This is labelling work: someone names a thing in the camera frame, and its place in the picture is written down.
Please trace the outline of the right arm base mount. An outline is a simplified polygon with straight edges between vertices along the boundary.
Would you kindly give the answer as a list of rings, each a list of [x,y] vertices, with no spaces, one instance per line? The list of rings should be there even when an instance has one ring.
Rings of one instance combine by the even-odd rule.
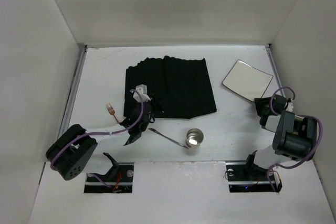
[[[225,163],[224,176],[230,193],[280,193],[282,180],[275,170],[247,170],[245,161]]]

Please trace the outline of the white square plate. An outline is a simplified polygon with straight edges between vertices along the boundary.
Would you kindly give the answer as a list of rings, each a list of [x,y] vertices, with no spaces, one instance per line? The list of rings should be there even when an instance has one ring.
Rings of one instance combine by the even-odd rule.
[[[222,81],[222,85],[240,97],[254,102],[262,98],[273,75],[263,72],[238,59]]]

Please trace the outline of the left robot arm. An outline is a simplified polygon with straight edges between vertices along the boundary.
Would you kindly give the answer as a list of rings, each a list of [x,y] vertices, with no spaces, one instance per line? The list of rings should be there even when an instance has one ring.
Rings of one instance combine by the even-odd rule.
[[[125,136],[125,146],[135,143],[149,124],[155,122],[157,115],[165,111],[165,104],[153,94],[144,95],[138,91],[134,98],[137,101],[130,114],[115,126],[94,130],[80,124],[70,126],[45,154],[50,168],[64,180],[71,180],[83,172],[100,141]]]

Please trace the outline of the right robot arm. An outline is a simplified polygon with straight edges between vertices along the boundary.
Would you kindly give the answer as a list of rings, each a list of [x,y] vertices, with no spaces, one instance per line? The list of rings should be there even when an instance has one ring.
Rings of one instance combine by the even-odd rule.
[[[277,94],[255,98],[254,103],[261,127],[275,134],[270,146],[248,155],[246,175],[267,177],[276,166],[293,169],[313,158],[321,141],[317,119],[295,115],[292,100]]]

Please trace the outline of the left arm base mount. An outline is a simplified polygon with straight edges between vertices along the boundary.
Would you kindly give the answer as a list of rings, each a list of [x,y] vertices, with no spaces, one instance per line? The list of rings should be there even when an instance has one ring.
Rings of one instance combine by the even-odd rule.
[[[99,175],[102,182],[87,175],[85,194],[130,194],[133,189],[134,163],[120,163],[117,173],[112,178]]]

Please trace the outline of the black cloth placemat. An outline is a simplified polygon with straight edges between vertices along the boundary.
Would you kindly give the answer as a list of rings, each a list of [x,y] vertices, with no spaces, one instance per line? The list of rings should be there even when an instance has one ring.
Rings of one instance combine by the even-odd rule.
[[[144,84],[148,96],[157,99],[161,108],[155,117],[192,119],[217,111],[205,59],[185,60],[165,56],[146,58],[125,72],[123,115],[129,117],[136,106],[130,90]]]

